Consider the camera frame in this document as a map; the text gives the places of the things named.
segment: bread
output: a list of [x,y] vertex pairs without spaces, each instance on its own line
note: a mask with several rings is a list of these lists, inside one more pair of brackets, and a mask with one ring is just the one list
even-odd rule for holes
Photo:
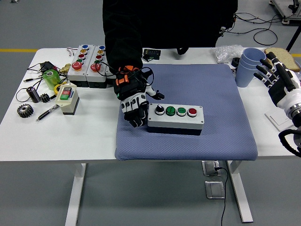
[[294,58],[286,49],[271,47],[271,48],[266,48],[264,50],[265,54],[267,54],[269,52],[273,52],[276,55],[276,57],[278,58],[278,60],[280,60],[283,64],[285,64],[285,66],[288,69],[292,70],[293,72],[300,71],[300,67],[295,63]]

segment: blue button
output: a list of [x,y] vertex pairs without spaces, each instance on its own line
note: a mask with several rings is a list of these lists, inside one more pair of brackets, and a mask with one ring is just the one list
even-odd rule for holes
[[83,45],[82,48],[83,48],[83,49],[88,49],[89,46],[88,46],[88,45]]

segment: metal gear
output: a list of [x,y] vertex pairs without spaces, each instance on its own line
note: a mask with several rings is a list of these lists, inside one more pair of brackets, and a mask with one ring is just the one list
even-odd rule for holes
[[22,118],[28,118],[33,113],[33,108],[29,104],[24,104],[18,107],[17,113]]
[[43,103],[47,103],[50,100],[50,97],[47,93],[44,93],[40,96],[41,100],[43,101]]

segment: stacked cups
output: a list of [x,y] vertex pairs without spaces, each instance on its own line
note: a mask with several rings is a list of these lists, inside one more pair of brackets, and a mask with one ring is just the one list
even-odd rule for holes
[[254,77],[254,73],[259,73],[257,65],[261,65],[260,59],[265,59],[265,54],[256,48],[246,48],[241,55],[235,82],[238,87],[247,87]]

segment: control panel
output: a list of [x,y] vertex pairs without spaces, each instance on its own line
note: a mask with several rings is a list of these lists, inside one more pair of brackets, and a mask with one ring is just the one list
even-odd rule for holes
[[90,88],[106,88],[106,65],[105,46],[95,46],[91,61],[87,69],[86,79]]
[[150,104],[148,131],[200,135],[204,126],[202,106]]
[[76,85],[72,83],[61,85],[56,95],[55,103],[61,107],[63,114],[74,115],[79,103]]
[[86,73],[95,45],[80,45],[68,71],[68,79],[78,87],[88,87]]
[[116,79],[106,64],[105,46],[80,45],[68,71],[68,78],[78,87],[106,88]]

